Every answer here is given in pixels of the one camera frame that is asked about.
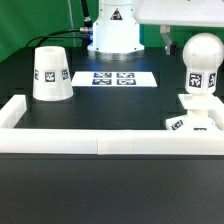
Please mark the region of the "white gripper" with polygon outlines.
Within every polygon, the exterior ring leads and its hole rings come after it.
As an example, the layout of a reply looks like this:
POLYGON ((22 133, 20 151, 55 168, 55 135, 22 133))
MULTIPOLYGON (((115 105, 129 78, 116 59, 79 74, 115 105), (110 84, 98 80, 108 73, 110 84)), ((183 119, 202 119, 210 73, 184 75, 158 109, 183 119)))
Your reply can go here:
POLYGON ((140 24, 161 25, 167 55, 176 54, 171 26, 224 27, 224 0, 134 0, 140 24))

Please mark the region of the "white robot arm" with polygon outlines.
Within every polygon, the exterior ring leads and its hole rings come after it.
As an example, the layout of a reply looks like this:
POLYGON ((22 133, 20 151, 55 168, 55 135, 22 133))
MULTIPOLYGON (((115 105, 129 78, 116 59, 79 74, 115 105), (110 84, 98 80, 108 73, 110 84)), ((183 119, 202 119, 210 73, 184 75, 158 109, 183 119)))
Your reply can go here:
POLYGON ((140 25, 159 25, 168 55, 176 44, 172 26, 224 27, 224 0, 99 0, 89 54, 107 60, 125 60, 142 52, 140 25))

